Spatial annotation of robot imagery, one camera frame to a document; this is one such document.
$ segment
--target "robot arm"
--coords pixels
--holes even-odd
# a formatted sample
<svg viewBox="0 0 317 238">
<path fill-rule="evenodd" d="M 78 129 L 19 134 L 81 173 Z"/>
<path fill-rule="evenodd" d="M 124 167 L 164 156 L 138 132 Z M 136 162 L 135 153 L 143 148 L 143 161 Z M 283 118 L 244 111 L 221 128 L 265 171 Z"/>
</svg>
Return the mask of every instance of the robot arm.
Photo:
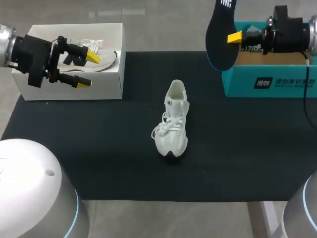
<svg viewBox="0 0 317 238">
<path fill-rule="evenodd" d="M 33 36 L 15 36 L 15 29 L 0 25 L 0 67 L 15 68 L 22 73 L 29 73 L 28 84 L 41 87 L 43 78 L 50 83 L 60 81 L 72 87 L 91 86 L 91 81 L 79 76 L 59 73 L 57 68 L 59 55 L 65 51 L 79 57 L 99 63 L 100 58 L 87 47 L 68 44 L 67 39 L 59 36 L 57 44 Z"/>
<path fill-rule="evenodd" d="M 262 53 L 291 53 L 308 51 L 317 55 L 317 15 L 309 23 L 288 16 L 287 6 L 275 6 L 273 16 L 266 21 L 262 32 L 240 31 L 228 36 L 228 43 L 242 47 L 261 45 Z"/>
</svg>

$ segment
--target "tiled floor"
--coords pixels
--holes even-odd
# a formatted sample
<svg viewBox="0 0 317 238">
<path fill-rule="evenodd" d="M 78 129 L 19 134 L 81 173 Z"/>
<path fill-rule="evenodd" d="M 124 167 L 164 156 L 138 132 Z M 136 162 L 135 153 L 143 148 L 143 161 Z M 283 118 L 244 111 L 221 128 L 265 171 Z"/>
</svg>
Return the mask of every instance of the tiled floor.
<svg viewBox="0 0 317 238">
<path fill-rule="evenodd" d="M 0 0 L 0 22 L 26 34 L 32 24 L 123 22 L 128 51 L 204 50 L 215 0 Z M 238 0 L 236 18 L 265 20 L 276 4 L 308 19 L 316 0 Z M 0 134 L 19 96 L 0 69 Z M 251 238 L 246 203 L 89 201 L 91 238 Z M 276 203 L 281 217 L 285 203 Z"/>
</svg>

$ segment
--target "shoe box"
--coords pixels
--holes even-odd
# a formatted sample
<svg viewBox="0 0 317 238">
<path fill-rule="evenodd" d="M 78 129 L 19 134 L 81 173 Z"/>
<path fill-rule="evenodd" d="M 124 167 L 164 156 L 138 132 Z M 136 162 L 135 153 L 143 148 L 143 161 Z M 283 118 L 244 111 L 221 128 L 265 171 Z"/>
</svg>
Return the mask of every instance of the shoe box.
<svg viewBox="0 0 317 238">
<path fill-rule="evenodd" d="M 114 65 L 101 72 L 63 72 L 92 80 L 92 86 L 85 88 L 73 88 L 60 82 L 49 83 L 45 78 L 41 88 L 32 87 L 27 84 L 28 74 L 13 69 L 13 78 L 26 101 L 122 99 L 125 66 L 122 23 L 33 25 L 28 34 L 51 42 L 58 36 L 78 40 L 103 40 L 106 50 L 117 52 L 117 59 Z"/>
<path fill-rule="evenodd" d="M 237 31 L 261 31 L 265 22 L 235 22 Z M 317 97 L 317 58 L 310 62 L 307 97 Z M 232 68 L 222 72 L 227 97 L 302 98 L 306 82 L 306 60 L 300 53 L 262 55 L 260 46 L 240 49 Z"/>
</svg>

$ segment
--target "sneaker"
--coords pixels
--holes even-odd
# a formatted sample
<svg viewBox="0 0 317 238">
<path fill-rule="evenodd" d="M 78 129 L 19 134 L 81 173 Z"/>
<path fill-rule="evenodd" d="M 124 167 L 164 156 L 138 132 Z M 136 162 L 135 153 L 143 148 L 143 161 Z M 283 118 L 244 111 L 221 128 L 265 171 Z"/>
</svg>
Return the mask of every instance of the sneaker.
<svg viewBox="0 0 317 238">
<path fill-rule="evenodd" d="M 185 124 L 189 102 L 182 81 L 172 82 L 165 97 L 165 108 L 162 122 L 154 128 L 151 137 L 161 155 L 177 158 L 184 153 L 188 141 Z"/>
<path fill-rule="evenodd" d="M 113 66 L 117 59 L 116 51 L 107 51 L 103 46 L 103 40 L 82 40 L 77 41 L 73 38 L 67 43 L 78 46 L 86 46 L 92 52 L 100 57 L 100 63 L 93 63 L 87 60 L 81 60 L 78 57 L 69 55 L 67 52 L 59 56 L 58 68 L 61 72 L 82 71 L 82 72 L 99 72 Z"/>
</svg>

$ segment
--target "shoelace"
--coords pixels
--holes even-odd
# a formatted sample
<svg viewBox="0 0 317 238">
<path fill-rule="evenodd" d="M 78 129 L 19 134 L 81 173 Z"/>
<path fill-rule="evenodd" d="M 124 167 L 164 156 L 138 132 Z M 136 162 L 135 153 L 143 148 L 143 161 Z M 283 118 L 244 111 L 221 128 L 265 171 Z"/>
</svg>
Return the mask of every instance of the shoelace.
<svg viewBox="0 0 317 238">
<path fill-rule="evenodd" d="M 182 117 L 171 118 L 167 112 L 162 115 L 162 122 L 154 128 L 151 134 L 151 138 L 158 133 L 159 135 L 165 135 L 168 131 L 181 131 L 181 124 L 183 123 Z"/>
<path fill-rule="evenodd" d="M 88 47 L 92 52 L 97 53 L 99 47 L 103 46 L 103 40 L 90 40 L 90 39 L 83 39 L 79 42 L 76 42 L 74 38 L 70 38 L 68 40 L 69 43 L 74 42 L 76 45 L 79 46 L 86 46 Z"/>
</svg>

